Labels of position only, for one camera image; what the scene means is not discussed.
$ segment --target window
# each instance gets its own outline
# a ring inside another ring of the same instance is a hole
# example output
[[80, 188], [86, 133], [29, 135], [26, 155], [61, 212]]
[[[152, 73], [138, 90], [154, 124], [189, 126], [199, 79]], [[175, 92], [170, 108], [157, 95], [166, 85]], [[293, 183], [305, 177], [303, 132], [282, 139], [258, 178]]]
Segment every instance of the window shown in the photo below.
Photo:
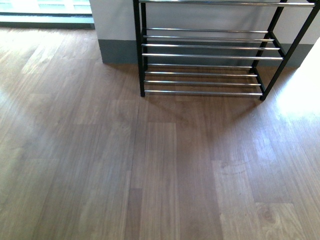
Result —
[[0, 12], [91, 14], [89, 0], [0, 0]]

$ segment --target chrome bar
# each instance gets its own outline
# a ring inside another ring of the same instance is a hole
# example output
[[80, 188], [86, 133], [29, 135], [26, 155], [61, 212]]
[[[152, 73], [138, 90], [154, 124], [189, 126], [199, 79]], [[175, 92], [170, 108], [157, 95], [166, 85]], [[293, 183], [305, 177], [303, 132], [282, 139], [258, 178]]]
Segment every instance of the chrome bar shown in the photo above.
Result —
[[206, 85], [218, 87], [260, 87], [259, 83], [231, 83], [231, 82], [211, 82], [211, 81], [160, 81], [160, 80], [144, 80], [145, 84], [157, 85]]
[[251, 47], [251, 46], [210, 46], [210, 45], [186, 45], [186, 44], [153, 44], [143, 43], [143, 47], [156, 47], [156, 48], [187, 48], [187, 49], [224, 49], [224, 50], [276, 50], [279, 47]]
[[145, 90], [148, 94], [178, 94], [178, 95], [204, 95], [204, 96], [234, 96], [234, 97], [260, 97], [258, 92], [215, 92], [215, 91], [169, 91]]
[[149, 63], [148, 66], [155, 66], [155, 67], [190, 67], [190, 68], [252, 69], [252, 66], [196, 65], [196, 64], [163, 64], [163, 63]]
[[166, 3], [166, 4], [198, 4], [223, 6], [257, 6], [257, 7], [296, 7], [313, 8], [315, 3], [301, 2], [257, 2], [257, 1], [190, 1], [190, 0], [140, 0], [139, 3]]
[[273, 42], [273, 39], [264, 38], [230, 38], [230, 37], [198, 37], [198, 36], [156, 36], [156, 35], [144, 35], [145, 39], [186, 39], [186, 40], [211, 40], [211, 41], [227, 41], [227, 42], [245, 42], [245, 43], [256, 43], [256, 42]]
[[150, 31], [181, 31], [181, 32], [207, 32], [207, 33], [235, 33], [235, 34], [267, 34], [268, 31], [247, 31], [247, 30], [219, 30], [219, 29], [191, 29], [191, 28], [164, 28], [147, 27]]
[[169, 72], [169, 71], [146, 71], [150, 75], [172, 75], [172, 76], [215, 76], [215, 77], [257, 77], [256, 74], [223, 74], [223, 73], [201, 73], [201, 72]]
[[143, 53], [144, 57], [165, 57], [165, 58], [204, 58], [204, 59], [243, 59], [243, 60], [283, 60], [283, 57], [271, 56], [222, 56], [222, 55], [196, 55], [196, 54], [160, 54]]

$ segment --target white wall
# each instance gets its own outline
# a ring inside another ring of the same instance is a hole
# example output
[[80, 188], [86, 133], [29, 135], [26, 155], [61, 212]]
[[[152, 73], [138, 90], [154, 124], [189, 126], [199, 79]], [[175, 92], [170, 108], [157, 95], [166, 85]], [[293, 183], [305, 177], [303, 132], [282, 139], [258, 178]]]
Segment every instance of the white wall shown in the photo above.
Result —
[[[90, 0], [90, 3], [99, 39], [135, 40], [132, 0]], [[284, 9], [274, 31], [281, 43], [292, 43], [310, 10]], [[274, 7], [147, 4], [149, 27], [266, 30], [274, 11]], [[320, 14], [301, 43], [314, 44], [319, 37]]]

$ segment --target gray baseboard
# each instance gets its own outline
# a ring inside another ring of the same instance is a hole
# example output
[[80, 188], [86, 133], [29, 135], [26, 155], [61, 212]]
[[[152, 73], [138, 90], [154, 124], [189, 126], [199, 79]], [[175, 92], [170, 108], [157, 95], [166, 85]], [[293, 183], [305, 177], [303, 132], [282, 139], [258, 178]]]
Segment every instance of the gray baseboard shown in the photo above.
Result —
[[[200, 43], [202, 45], [208, 45], [208, 42]], [[243, 43], [215, 43], [216, 45], [223, 46], [243, 46]], [[104, 40], [99, 39], [99, 46], [102, 55], [102, 61], [106, 64], [136, 64], [137, 63], [137, 50], [136, 50], [136, 41], [134, 40]], [[287, 51], [290, 47], [290, 44], [282, 44], [283, 48]], [[296, 48], [294, 54], [290, 58], [290, 61], [287, 64], [287, 67], [299, 67], [307, 54], [310, 52], [313, 44], [299, 44]], [[163, 48], [158, 48], [156, 50], [158, 53], [163, 53]], [[239, 55], [239, 52], [235, 50], [212, 50], [212, 49], [177, 49], [171, 48], [167, 49], [166, 53], [181, 53], [184, 54], [205, 54], [205, 55]], [[255, 51], [243, 51], [243, 55], [254, 56]], [[277, 51], [269, 51], [269, 57], [279, 57]], [[248, 60], [229, 60], [229, 59], [198, 59], [198, 58], [170, 58], [166, 59], [163, 57], [158, 58], [149, 58], [150, 63], [171, 63], [171, 64], [203, 64], [203, 65], [233, 65], [233, 66], [247, 66], [251, 65], [252, 61]], [[260, 61], [260, 66], [278, 66], [279, 61]]]

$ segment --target laminate flooring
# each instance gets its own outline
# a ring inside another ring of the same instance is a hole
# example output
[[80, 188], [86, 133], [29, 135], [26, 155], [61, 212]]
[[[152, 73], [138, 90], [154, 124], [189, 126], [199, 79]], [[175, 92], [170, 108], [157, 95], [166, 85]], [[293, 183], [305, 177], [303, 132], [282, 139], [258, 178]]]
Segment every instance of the laminate flooring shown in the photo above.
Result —
[[0, 239], [319, 240], [319, 54], [264, 102], [142, 98], [94, 30], [0, 28]]

